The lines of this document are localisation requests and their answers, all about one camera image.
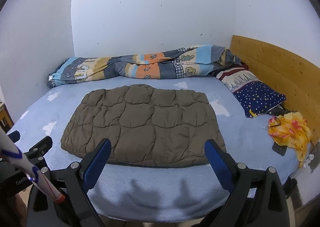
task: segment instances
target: star print pillow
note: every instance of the star print pillow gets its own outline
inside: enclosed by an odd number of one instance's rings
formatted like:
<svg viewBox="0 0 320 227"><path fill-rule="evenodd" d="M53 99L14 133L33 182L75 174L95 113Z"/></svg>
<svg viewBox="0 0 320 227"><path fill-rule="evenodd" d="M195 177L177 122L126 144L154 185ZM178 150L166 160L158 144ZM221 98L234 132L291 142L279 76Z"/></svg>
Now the star print pillow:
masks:
<svg viewBox="0 0 320 227"><path fill-rule="evenodd" d="M271 89L246 68L231 68L219 72L216 78L240 102L247 118L263 114L286 100L285 95Z"/></svg>

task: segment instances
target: metal screw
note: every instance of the metal screw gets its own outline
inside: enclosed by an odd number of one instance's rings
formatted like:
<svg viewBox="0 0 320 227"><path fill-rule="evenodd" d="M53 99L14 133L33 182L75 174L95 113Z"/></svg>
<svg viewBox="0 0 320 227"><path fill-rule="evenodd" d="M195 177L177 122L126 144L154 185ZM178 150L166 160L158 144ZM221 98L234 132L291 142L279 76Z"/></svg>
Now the metal screw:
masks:
<svg viewBox="0 0 320 227"><path fill-rule="evenodd" d="M48 171L48 168L45 166L45 167L43 167L43 168L41 168L41 172L44 174L45 172L47 172Z"/></svg>
<svg viewBox="0 0 320 227"><path fill-rule="evenodd" d="M240 169L245 169L247 166L244 163L238 163Z"/></svg>
<svg viewBox="0 0 320 227"><path fill-rule="evenodd" d="M78 163L78 162L73 162L73 163L71 164L71 168L73 168L73 169L77 168L78 166L79 166L79 163Z"/></svg>
<svg viewBox="0 0 320 227"><path fill-rule="evenodd" d="M272 166L269 167L269 172L270 173L275 173L276 172L276 169Z"/></svg>

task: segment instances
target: wooden headboard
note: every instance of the wooden headboard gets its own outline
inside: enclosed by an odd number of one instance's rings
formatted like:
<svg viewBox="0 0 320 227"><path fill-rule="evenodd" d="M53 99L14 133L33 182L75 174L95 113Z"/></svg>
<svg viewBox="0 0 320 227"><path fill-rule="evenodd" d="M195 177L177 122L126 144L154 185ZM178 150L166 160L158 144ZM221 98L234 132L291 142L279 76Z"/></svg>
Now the wooden headboard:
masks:
<svg viewBox="0 0 320 227"><path fill-rule="evenodd" d="M284 107L307 119L315 145L320 138L320 68L272 44L234 35L231 51L261 81L285 94Z"/></svg>

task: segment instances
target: yellow floral cloth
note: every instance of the yellow floral cloth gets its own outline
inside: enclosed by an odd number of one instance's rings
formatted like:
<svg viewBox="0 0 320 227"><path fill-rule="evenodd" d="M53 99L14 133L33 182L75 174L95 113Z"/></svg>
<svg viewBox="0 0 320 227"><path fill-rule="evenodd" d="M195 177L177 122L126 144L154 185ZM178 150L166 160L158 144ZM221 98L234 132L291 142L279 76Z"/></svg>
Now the yellow floral cloth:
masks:
<svg viewBox="0 0 320 227"><path fill-rule="evenodd" d="M300 112L273 116L269 119L268 134L278 145L294 148L300 161L299 167L303 165L312 133L307 127L307 120L303 119Z"/></svg>

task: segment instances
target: brown quilted blanket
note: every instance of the brown quilted blanket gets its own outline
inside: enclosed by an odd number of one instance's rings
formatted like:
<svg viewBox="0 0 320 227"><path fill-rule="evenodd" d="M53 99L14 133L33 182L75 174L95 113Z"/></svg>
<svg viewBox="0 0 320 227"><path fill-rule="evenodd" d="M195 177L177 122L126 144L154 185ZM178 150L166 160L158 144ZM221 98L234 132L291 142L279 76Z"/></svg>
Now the brown quilted blanket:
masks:
<svg viewBox="0 0 320 227"><path fill-rule="evenodd" d="M61 148L84 157L104 137L112 145L108 162L165 167L205 164L204 143L211 138L226 150L204 93L149 85L88 93L63 133Z"/></svg>

